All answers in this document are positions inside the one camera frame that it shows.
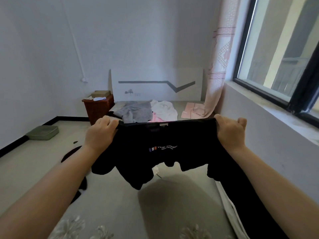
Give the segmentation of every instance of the forearm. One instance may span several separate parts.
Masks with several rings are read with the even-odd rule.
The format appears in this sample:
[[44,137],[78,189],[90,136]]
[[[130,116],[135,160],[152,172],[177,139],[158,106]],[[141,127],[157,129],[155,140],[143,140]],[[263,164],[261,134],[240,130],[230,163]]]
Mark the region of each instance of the forearm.
[[47,238],[97,157],[83,146],[51,169],[0,217],[0,238]]
[[290,239],[319,238],[319,207],[297,187],[244,147],[229,154]]

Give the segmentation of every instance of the pink towel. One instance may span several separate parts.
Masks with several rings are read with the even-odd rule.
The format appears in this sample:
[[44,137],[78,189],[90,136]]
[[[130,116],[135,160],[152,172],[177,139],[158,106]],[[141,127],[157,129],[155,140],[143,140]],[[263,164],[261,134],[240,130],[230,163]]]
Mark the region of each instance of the pink towel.
[[181,114],[181,118],[202,119],[204,117],[199,114],[202,114],[203,111],[204,111],[204,104],[188,102],[185,110]]
[[153,118],[152,118],[152,120],[150,120],[150,121],[148,121],[148,122],[165,122],[165,121],[163,121],[161,118],[158,118],[158,117],[156,116],[156,113],[153,112]]

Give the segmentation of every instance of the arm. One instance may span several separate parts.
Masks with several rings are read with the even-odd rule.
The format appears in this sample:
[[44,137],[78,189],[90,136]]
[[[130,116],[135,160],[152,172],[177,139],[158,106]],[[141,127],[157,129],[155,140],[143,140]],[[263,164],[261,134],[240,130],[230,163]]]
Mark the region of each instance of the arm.
[[0,217],[0,238],[48,238],[83,178],[111,144],[118,120],[104,116],[91,126],[85,144],[51,169]]
[[287,236],[319,238],[319,206],[245,146],[247,120],[215,115],[218,139],[245,172],[257,195]]

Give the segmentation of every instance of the wooden nightstand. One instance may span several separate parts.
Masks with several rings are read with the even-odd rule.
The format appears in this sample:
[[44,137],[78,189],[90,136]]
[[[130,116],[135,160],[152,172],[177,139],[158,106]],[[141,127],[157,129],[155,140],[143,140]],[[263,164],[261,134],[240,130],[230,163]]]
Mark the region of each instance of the wooden nightstand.
[[114,97],[113,94],[106,97],[106,100],[94,101],[83,99],[87,115],[91,125],[106,115],[106,113],[114,106]]

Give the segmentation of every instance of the hand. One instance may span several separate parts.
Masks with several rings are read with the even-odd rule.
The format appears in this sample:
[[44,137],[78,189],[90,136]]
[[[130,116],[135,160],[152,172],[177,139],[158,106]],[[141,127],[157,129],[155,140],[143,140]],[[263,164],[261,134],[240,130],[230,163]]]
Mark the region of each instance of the hand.
[[100,155],[112,143],[118,124],[119,121],[117,119],[111,121],[108,116],[98,119],[87,130],[84,146],[93,149],[94,152]]
[[245,147],[247,119],[240,117],[236,121],[219,114],[216,114],[214,118],[218,123],[217,137],[227,152]]

